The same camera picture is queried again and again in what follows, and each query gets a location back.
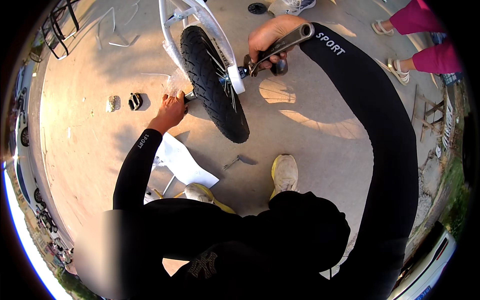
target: black disc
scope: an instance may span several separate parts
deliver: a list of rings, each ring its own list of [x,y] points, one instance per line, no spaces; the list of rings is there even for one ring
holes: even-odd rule
[[[267,11],[267,7],[263,3],[252,3],[248,6],[248,11],[254,14],[262,14]]]

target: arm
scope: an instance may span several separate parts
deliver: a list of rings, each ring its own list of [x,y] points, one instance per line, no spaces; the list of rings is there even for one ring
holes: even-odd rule
[[[259,50],[267,49],[303,22],[306,20],[299,17],[279,16],[252,32],[252,60],[256,61]],[[374,157],[355,248],[332,278],[332,288],[338,286],[338,290],[369,299],[386,299],[402,267],[417,210],[415,133],[395,88],[380,66],[332,30],[315,23],[314,26],[315,37],[300,44],[300,48],[330,77],[363,124]],[[262,66],[269,68],[271,64],[263,62]]]
[[[135,209],[144,204],[145,190],[162,135],[183,119],[184,95],[183,92],[177,97],[163,95],[157,116],[152,119],[123,162],[113,193],[113,209]]]

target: white sandal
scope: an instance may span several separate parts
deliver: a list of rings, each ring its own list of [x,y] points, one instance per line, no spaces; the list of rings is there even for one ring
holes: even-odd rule
[[[387,66],[390,72],[392,72],[393,75],[395,75],[395,77],[398,79],[398,81],[400,81],[401,84],[403,85],[408,84],[408,82],[410,81],[410,71],[402,72],[399,70],[395,70],[395,68],[393,67],[393,59],[388,59]],[[400,60],[396,60],[396,67],[400,68],[399,66],[400,66]]]
[[[376,34],[380,35],[380,36],[381,36],[381,35],[392,36],[393,33],[394,33],[393,29],[390,30],[390,31],[386,31],[385,28],[382,26],[382,24],[381,24],[380,22],[383,22],[383,21],[377,20],[376,23],[372,23],[373,31],[374,31]],[[381,29],[382,31],[378,31],[377,27],[375,27],[375,24],[378,24],[378,27],[380,27],[380,29]]]

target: white sneaker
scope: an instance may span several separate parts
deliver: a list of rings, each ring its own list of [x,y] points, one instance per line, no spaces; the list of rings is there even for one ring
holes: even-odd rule
[[[279,155],[272,165],[272,178],[275,189],[270,199],[284,191],[296,191],[299,181],[297,162],[291,155]]]
[[[312,8],[317,0],[276,0],[268,7],[268,11],[275,17],[282,14],[298,16],[303,10]]]
[[[219,200],[215,199],[212,194],[212,191],[206,186],[199,183],[190,183],[185,187],[185,196],[187,199],[197,200],[200,202],[210,203],[220,207],[224,212],[229,214],[234,214],[235,211],[229,206],[221,203]]]

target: wooden stand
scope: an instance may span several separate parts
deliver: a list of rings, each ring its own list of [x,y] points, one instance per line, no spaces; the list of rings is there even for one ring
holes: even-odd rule
[[[435,126],[437,124],[440,124],[440,128],[443,128],[444,116],[446,115],[445,110],[446,110],[447,105],[444,105],[444,103],[445,103],[444,100],[442,100],[439,104],[436,104],[435,102],[425,98],[424,96],[418,95],[417,91],[418,91],[418,85],[415,87],[415,102],[413,104],[412,126],[413,126],[413,123],[415,122],[415,119],[419,119],[423,123],[422,129],[421,129],[421,136],[420,136],[420,142],[423,142],[423,136],[425,135],[425,131],[427,131],[428,129],[431,129],[433,132],[436,132],[439,135],[442,134],[441,130],[436,128]],[[425,102],[425,113],[423,114],[423,118],[420,118],[416,114],[417,99]],[[432,108],[427,110],[427,107],[428,107],[427,105],[432,106]],[[442,116],[438,120],[434,120],[432,123],[428,123],[427,118],[431,114],[434,114],[437,110],[442,112]]]

